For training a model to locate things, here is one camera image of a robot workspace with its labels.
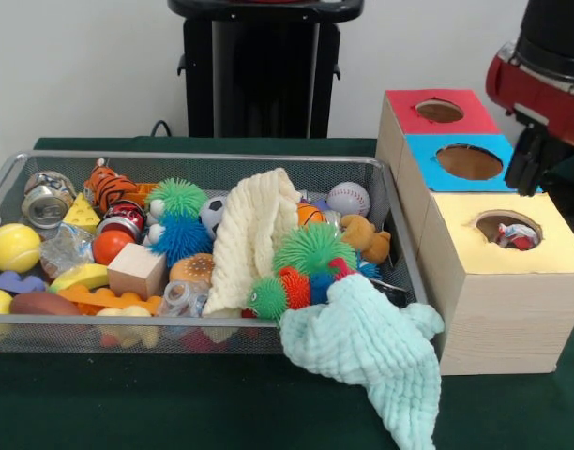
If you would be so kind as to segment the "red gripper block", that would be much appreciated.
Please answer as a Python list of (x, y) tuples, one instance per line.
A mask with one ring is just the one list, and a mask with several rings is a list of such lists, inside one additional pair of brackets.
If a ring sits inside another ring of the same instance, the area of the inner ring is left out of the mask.
[(547, 131), (526, 128), (519, 137), (506, 170), (509, 188), (533, 196), (539, 180), (556, 160), (554, 138), (574, 146), (574, 81), (542, 74), (516, 55), (516, 44), (504, 44), (493, 57), (486, 78), (490, 99), (517, 116)]

